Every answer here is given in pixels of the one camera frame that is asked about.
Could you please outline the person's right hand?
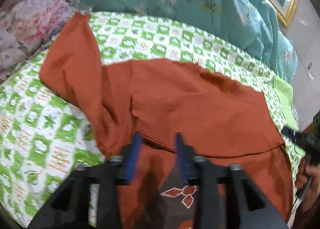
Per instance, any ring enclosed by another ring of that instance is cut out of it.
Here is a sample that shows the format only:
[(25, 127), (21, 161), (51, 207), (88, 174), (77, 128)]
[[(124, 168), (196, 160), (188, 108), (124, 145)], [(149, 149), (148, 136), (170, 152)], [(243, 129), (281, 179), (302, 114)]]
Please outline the person's right hand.
[(307, 164), (306, 158), (302, 158), (296, 176), (296, 187), (302, 189), (307, 184), (308, 178), (312, 178), (312, 182), (306, 193), (305, 200), (316, 200), (319, 196), (319, 164)]

